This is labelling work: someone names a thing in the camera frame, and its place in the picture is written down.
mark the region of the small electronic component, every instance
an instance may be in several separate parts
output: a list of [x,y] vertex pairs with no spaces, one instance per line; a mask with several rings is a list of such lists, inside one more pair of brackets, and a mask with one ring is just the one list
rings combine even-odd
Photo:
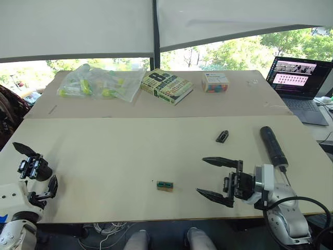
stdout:
[[157,188],[157,190],[172,192],[173,191],[173,182],[157,181],[156,188]]
[[216,142],[224,143],[229,136],[229,131],[223,130],[219,137],[215,140]]

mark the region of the book cover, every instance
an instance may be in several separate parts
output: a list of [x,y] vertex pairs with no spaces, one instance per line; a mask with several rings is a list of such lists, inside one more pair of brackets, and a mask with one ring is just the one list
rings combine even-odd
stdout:
[[155,69],[142,79],[141,89],[176,105],[193,90],[193,85],[186,79]]

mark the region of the small box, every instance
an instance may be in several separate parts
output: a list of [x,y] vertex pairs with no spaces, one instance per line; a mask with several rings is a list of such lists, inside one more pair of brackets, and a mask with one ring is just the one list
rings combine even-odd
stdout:
[[229,81],[224,73],[204,73],[202,77],[203,91],[208,93],[224,92],[228,89]]

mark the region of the floor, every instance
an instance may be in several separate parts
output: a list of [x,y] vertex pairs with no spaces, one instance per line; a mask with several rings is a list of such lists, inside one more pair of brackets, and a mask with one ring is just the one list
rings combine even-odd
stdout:
[[[227,249],[256,249],[256,250],[278,250],[279,247],[269,236],[265,227],[256,227],[247,231],[234,231],[225,220],[182,220],[182,221],[155,221],[140,222],[133,224],[128,229],[124,237],[122,237],[116,245],[111,248],[113,250],[122,250],[126,241],[136,231],[145,229],[152,239],[152,249],[158,250],[184,250],[184,234],[190,227],[197,227],[206,232],[206,234],[214,242],[218,250]],[[103,242],[102,247],[114,244],[123,234],[120,232],[111,236]],[[99,235],[93,228],[89,228],[89,237],[82,242],[87,246],[97,247],[99,242],[105,236]],[[93,249],[83,248],[78,244],[78,239],[71,236],[49,235],[47,243],[40,243],[37,249]]]

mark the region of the clear plastic bag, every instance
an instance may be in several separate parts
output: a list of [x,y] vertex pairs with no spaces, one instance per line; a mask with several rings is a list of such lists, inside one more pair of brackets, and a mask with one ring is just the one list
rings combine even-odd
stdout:
[[117,97],[131,102],[145,73],[145,70],[108,71],[83,64],[63,79],[57,94],[95,98]]

